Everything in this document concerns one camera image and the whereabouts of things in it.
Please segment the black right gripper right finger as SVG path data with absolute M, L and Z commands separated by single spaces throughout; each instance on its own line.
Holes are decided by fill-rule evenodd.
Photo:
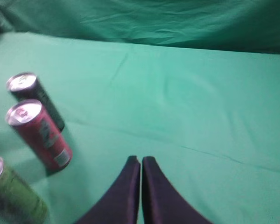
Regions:
M 210 224 L 173 187 L 153 156 L 142 160 L 142 209 L 146 224 Z

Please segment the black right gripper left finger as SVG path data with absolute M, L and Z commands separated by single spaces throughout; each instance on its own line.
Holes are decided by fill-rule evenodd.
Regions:
M 129 156 L 120 174 L 77 224 L 135 224 L 140 199 L 140 163 Z

